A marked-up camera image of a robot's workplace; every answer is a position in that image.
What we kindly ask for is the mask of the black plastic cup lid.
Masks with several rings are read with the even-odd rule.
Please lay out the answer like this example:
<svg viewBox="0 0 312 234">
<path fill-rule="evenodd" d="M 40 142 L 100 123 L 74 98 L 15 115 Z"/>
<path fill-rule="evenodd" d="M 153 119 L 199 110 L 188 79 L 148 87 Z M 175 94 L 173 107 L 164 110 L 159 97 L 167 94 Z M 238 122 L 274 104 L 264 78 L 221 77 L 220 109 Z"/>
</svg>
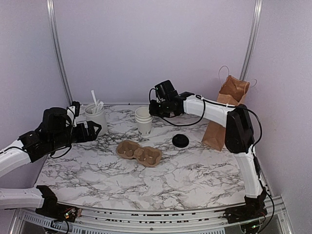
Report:
<svg viewBox="0 0 312 234">
<path fill-rule="evenodd" d="M 184 134 L 176 134 L 172 138 L 172 144 L 178 148 L 185 148 L 189 145 L 189 139 Z"/>
</svg>

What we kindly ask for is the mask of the white paper cup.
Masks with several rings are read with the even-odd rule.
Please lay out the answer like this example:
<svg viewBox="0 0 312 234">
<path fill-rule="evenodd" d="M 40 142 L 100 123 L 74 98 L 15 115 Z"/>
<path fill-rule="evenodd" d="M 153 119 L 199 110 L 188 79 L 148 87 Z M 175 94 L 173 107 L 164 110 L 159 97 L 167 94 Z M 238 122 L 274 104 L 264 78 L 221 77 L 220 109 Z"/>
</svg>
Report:
<svg viewBox="0 0 312 234">
<path fill-rule="evenodd" d="M 152 118 L 151 114 L 149 113 L 148 106 L 142 106 L 135 110 L 135 117 L 138 119 L 147 120 Z"/>
</svg>

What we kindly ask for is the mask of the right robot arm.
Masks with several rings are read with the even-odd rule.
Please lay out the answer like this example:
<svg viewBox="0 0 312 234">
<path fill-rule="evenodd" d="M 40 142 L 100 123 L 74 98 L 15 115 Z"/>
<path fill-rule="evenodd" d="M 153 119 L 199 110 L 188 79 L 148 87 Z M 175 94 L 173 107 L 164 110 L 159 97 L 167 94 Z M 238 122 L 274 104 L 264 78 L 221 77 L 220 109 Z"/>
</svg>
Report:
<svg viewBox="0 0 312 234">
<path fill-rule="evenodd" d="M 190 92 L 162 91 L 155 88 L 156 99 L 150 99 L 149 113 L 168 121 L 181 114 L 199 116 L 225 128 L 225 146 L 236 158 L 245 186 L 245 204 L 226 208 L 228 223 L 265 217 L 265 198 L 269 196 L 261 181 L 261 169 L 255 155 L 257 141 L 249 110 L 244 104 L 229 105 L 205 99 Z"/>
</svg>

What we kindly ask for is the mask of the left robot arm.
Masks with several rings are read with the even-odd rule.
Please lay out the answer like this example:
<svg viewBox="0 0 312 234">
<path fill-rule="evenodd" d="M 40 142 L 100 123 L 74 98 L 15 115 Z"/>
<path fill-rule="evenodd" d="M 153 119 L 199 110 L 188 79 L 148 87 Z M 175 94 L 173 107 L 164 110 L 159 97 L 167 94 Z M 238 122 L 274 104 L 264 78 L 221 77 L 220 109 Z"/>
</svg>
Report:
<svg viewBox="0 0 312 234">
<path fill-rule="evenodd" d="M 74 143 L 94 141 L 101 125 L 88 121 L 76 123 L 80 104 L 73 102 L 66 109 L 53 107 L 43 112 L 42 122 L 34 131 L 29 131 L 0 152 L 0 175 L 30 163 L 44 156 L 53 156 L 64 150 L 68 153 Z M 57 196 L 45 185 L 28 189 L 1 189 L 1 209 L 34 208 L 36 213 L 57 221 L 74 222 L 78 216 L 75 206 L 61 205 Z"/>
</svg>

